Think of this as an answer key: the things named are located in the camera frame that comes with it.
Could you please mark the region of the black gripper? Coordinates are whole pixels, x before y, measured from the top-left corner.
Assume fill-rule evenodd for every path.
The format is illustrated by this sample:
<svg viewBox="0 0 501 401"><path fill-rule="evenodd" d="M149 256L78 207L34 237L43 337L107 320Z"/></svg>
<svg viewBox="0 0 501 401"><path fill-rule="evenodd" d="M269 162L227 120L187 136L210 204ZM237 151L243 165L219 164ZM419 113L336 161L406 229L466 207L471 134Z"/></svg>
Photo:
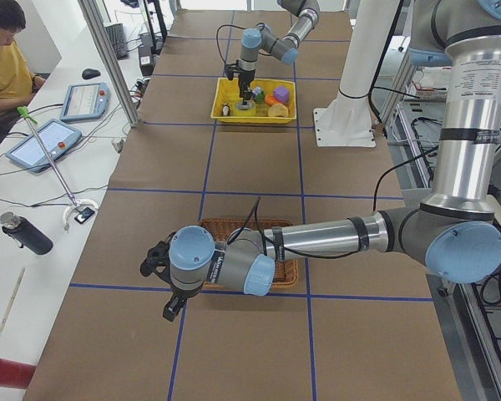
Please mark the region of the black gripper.
<svg viewBox="0 0 501 401"><path fill-rule="evenodd" d="M235 76L238 78L239 96L242 98L241 105L243 107L251 107L251 98L253 96L251 83L255 78L256 63L246 62L245 60L237 60L235 63L226 65L226 77L233 80Z"/></svg>
<svg viewBox="0 0 501 401"><path fill-rule="evenodd" d="M170 277L170 242L172 236L160 241L157 245L147 250L146 258L139 266L139 272L143 277L155 274L160 280L170 285L172 292L175 285ZM188 295L185 293L173 293L170 300L164 305L162 317L167 321L174 321L180 311L186 306Z"/></svg>

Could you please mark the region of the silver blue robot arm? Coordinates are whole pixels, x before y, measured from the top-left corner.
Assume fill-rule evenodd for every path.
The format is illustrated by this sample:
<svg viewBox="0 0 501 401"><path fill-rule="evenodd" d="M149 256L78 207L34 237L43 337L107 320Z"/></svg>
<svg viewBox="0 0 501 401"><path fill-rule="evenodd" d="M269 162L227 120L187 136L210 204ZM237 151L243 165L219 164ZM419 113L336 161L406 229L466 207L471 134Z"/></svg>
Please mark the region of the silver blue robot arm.
<svg viewBox="0 0 501 401"><path fill-rule="evenodd" d="M340 259L376 249L401 252L434 276L473 283L501 264L501 233L487 199L501 124L501 1L418 1L411 59L452 63L430 194L418 206L367 217L270 229L242 226L226 241L187 226L151 248L140 266L169 284L173 320L205 283L267 294L276 265Z"/></svg>
<svg viewBox="0 0 501 401"><path fill-rule="evenodd" d="M277 37L264 23L258 23L253 28L245 28L240 40L240 58L225 66L226 77L232 80L238 75L240 102L239 109L253 107L253 92L251 83L256 75L256 63L259 52L276 58L287 65L293 64L298 57L298 48L309 32L316 27L320 19L320 6L314 0L285 0L277 4L297 21L283 38Z"/></svg>

